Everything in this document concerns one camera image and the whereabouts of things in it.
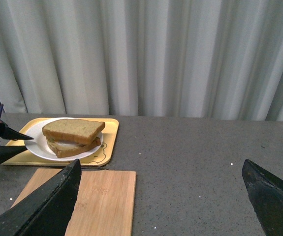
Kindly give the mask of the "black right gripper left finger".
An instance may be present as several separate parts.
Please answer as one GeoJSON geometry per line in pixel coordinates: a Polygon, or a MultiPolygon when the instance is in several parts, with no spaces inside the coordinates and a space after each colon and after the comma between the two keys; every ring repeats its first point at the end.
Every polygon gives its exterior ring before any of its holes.
{"type": "Polygon", "coordinates": [[[0,236],[63,236],[81,180],[78,159],[0,216],[0,236]]]}

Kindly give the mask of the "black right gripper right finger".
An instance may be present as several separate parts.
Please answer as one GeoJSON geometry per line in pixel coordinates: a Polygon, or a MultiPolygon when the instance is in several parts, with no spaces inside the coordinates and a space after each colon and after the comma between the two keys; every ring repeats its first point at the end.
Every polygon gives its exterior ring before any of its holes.
{"type": "Polygon", "coordinates": [[[244,161],[242,177],[264,233],[283,236],[283,180],[249,159],[244,161]]]}

